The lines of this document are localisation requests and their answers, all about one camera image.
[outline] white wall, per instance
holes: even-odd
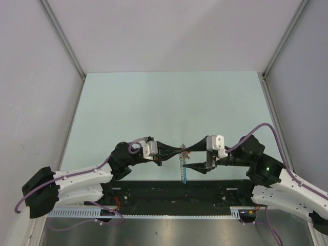
[[[328,1],[311,1],[268,77],[296,171],[328,191]]]
[[[36,0],[0,8],[0,245],[22,185],[56,168],[81,79]]]
[[[49,0],[86,72],[262,72],[301,0]]]

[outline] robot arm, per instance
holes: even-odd
[[[151,161],[162,166],[163,161],[181,152],[205,151],[206,162],[184,167],[203,174],[217,166],[249,167],[250,180],[243,180],[237,190],[241,203],[276,207],[312,222],[314,228],[328,234],[327,193],[264,154],[264,145],[253,135],[233,149],[224,146],[224,137],[220,135],[206,136],[185,149],[165,145],[151,137],[143,140],[146,143],[137,149],[132,147],[135,142],[120,142],[106,161],[91,168],[71,172],[52,172],[49,167],[39,170],[22,188],[25,195],[22,201],[30,207],[30,218],[67,204],[85,201],[104,204],[114,196],[111,182],[127,176],[131,172],[129,166]]]

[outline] reflective metal surface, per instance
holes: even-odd
[[[269,210],[272,226],[284,246],[312,246],[309,229],[303,221],[279,210]],[[66,228],[85,219],[48,218],[55,228]],[[257,221],[265,222],[264,210]],[[65,232],[54,232],[46,225],[40,245],[53,246],[275,246],[269,228],[242,225],[238,220],[127,219],[123,224],[100,226],[90,222]]]

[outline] white table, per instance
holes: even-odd
[[[272,123],[255,71],[89,73],[77,108],[61,170],[101,163],[117,143],[152,136],[165,144],[190,146],[206,135],[223,135],[232,146],[260,123]],[[255,136],[280,160],[269,128]],[[191,153],[187,163],[203,162]],[[180,180],[178,156],[162,167],[131,168],[125,180]],[[242,179],[247,168],[218,167],[187,179]]]

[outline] gray wall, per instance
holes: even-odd
[[[311,1],[268,76],[296,171],[328,191],[328,1]]]
[[[22,185],[56,168],[82,82],[36,0],[0,8],[0,245]]]

